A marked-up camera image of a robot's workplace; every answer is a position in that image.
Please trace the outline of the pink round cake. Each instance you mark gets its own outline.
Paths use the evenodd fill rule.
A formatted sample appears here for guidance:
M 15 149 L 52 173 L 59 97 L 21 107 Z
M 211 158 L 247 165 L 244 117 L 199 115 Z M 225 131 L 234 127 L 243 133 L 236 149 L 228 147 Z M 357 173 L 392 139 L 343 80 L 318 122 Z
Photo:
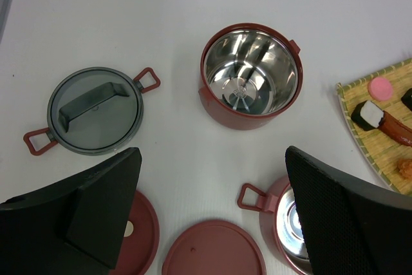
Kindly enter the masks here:
M 385 101 L 392 97 L 393 87 L 386 78 L 375 77 L 368 84 L 368 92 L 375 100 Z

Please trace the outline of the brown eel slice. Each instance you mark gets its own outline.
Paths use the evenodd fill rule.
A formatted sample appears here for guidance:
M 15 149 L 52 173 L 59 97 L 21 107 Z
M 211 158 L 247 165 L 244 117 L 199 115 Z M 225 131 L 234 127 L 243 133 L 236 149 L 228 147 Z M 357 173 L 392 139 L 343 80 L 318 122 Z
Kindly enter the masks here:
M 384 111 L 379 129 L 395 142 L 408 147 L 412 146 L 411 128 L 401 123 L 387 111 Z

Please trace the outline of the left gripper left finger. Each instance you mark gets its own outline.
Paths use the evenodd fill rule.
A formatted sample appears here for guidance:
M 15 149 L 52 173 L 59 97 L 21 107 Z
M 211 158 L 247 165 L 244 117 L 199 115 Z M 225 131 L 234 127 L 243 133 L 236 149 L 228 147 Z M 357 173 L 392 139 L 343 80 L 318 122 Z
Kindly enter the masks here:
M 1 204 L 1 274 L 109 274 L 116 267 L 142 156 L 130 147 Z

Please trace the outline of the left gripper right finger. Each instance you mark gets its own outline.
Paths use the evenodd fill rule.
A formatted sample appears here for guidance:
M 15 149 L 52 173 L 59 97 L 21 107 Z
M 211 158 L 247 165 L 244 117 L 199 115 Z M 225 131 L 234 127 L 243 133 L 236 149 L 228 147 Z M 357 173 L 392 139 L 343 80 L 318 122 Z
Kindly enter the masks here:
M 411 197 L 295 146 L 285 163 L 314 274 L 411 274 Z

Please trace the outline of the black sushi roll with orange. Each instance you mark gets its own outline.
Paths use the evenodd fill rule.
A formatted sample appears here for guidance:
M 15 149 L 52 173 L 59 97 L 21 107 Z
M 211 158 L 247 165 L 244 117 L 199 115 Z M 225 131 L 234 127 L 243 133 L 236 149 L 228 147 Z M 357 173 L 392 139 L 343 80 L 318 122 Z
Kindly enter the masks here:
M 401 98 L 402 103 L 412 111 L 412 88 L 408 89 Z

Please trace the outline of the black white sushi roll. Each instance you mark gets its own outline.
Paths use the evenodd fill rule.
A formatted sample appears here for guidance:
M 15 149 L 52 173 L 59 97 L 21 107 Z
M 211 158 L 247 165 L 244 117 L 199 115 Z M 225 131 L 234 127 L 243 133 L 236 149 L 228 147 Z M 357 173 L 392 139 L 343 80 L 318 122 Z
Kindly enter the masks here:
M 370 131 L 379 127 L 383 116 L 383 110 L 372 101 L 366 100 L 355 107 L 351 120 L 364 131 Z

